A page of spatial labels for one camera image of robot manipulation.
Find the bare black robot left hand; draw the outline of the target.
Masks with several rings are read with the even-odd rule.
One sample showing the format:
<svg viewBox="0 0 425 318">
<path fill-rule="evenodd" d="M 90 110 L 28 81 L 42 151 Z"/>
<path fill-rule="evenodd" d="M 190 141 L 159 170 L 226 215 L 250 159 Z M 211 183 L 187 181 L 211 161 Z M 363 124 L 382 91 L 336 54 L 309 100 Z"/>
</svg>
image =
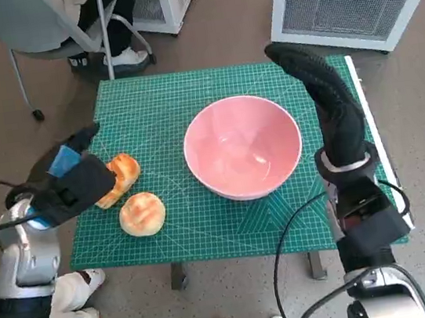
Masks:
<svg viewBox="0 0 425 318">
<path fill-rule="evenodd" d="M 56 142 L 31 168 L 27 182 L 42 182 L 48 176 L 63 177 L 80 163 L 82 154 L 89 148 L 99 130 L 100 123 L 94 122 Z"/>
</svg>

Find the black gloved robot right hand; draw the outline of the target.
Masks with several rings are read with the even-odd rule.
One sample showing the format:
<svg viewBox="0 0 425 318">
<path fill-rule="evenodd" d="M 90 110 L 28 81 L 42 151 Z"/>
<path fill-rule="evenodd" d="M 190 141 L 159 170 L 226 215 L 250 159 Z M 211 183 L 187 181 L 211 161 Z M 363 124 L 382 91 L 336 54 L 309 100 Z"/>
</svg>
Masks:
<svg viewBox="0 0 425 318">
<path fill-rule="evenodd" d="M 343 168 L 375 156 L 375 148 L 365 139 L 365 118 L 336 69 L 325 59 L 299 46 L 270 43 L 266 57 L 287 75 L 303 83 L 314 101 L 323 149 L 330 164 Z"/>
</svg>

